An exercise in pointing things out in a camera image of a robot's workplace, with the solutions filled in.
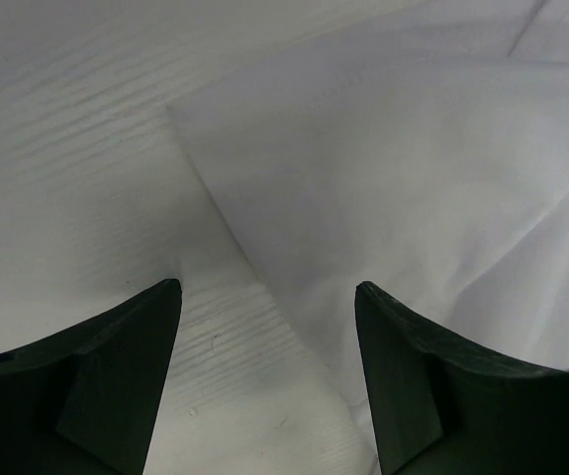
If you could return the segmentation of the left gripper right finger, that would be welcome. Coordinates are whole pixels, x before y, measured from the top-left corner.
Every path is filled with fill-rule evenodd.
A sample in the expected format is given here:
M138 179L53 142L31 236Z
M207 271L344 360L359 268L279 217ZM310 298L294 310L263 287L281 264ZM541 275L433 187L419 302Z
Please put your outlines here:
M355 321L385 474L569 474L569 371L484 347L371 282Z

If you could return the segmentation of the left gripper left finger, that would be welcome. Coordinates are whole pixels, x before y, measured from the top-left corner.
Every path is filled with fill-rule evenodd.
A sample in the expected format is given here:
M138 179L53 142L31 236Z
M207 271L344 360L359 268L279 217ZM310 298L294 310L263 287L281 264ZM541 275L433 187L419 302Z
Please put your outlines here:
M0 353L0 474L141 474L181 316L165 279Z

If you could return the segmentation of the white t shirt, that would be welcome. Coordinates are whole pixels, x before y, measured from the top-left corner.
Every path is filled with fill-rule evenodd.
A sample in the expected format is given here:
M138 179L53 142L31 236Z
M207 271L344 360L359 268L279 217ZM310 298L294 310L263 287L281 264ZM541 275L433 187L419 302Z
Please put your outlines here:
M569 369L569 1L426 2L289 47L170 114L367 437L363 281Z

